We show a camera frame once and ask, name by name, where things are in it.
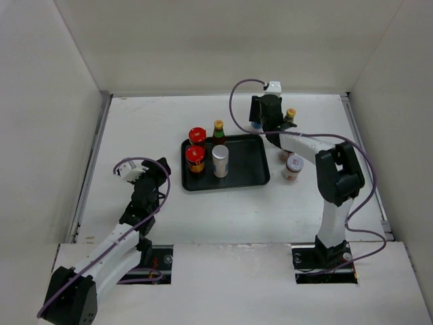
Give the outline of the blue-label pepper jar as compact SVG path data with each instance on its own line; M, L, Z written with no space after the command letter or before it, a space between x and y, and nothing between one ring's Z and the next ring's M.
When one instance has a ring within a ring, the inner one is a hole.
M214 175L224 178L228 174L229 149L225 145L217 145L212 149L212 165Z
M251 124L251 127L253 128L253 130L255 130L257 132L262 131L262 125L260 123L251 122L250 124Z

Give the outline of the yellow-cap sauce bottle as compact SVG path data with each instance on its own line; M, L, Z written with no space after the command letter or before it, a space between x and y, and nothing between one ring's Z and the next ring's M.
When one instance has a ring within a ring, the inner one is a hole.
M225 144L225 132L223 129L223 121L221 119L215 120L214 122L214 131L212 135L212 143L217 145Z
M294 108L288 108L286 111L286 115L284 116L284 121L287 123L293 123L295 116L296 110Z

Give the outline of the red-lid chili jar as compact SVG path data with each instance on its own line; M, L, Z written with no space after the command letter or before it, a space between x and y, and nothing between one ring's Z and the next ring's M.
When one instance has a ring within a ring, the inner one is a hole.
M188 133L189 142L192 146L206 148L206 130L201 127L194 127Z
M205 171L206 152L201 146L188 146L185 151L185 159L189 172L194 176L202 175Z

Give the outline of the red-lid chili jar front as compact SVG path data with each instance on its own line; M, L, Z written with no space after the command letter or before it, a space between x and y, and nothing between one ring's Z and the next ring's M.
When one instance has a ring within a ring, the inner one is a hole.
M206 152L201 146L188 146L185 151L185 159L189 172L194 176L202 175L205 171Z

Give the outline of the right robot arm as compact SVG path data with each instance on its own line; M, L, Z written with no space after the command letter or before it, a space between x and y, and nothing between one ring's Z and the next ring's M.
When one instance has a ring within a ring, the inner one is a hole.
M261 124L267 140L274 146L315 165L324 206L313 257L318 266L331 267L346 247L344 224L354 199L365 185L355 154L359 147L344 137L340 143L333 144L319 140L316 135L289 132L294 124L284 119L281 103L282 99L273 94L252 96L250 121Z

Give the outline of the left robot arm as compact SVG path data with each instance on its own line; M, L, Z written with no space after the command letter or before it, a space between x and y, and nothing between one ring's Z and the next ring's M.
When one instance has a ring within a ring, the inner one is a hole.
M99 300L133 268L143 270L152 262L152 242L147 235L168 194L171 170L165 157L125 158L114 173L133 184L131 200L114 229L91 253L72 267L58 267L51 275L38 319L51 324L92 324Z

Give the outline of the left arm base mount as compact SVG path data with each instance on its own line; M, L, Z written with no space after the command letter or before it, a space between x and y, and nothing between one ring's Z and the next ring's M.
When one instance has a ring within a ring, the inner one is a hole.
M152 253L143 257L139 265L127 272L118 284L171 284L173 256L173 245L153 246Z

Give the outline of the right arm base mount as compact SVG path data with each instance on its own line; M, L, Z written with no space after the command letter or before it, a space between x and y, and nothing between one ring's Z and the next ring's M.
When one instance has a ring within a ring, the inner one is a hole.
M352 259L349 244L340 253L322 260L313 245L294 245L292 263L297 284L358 284L354 265L337 266Z

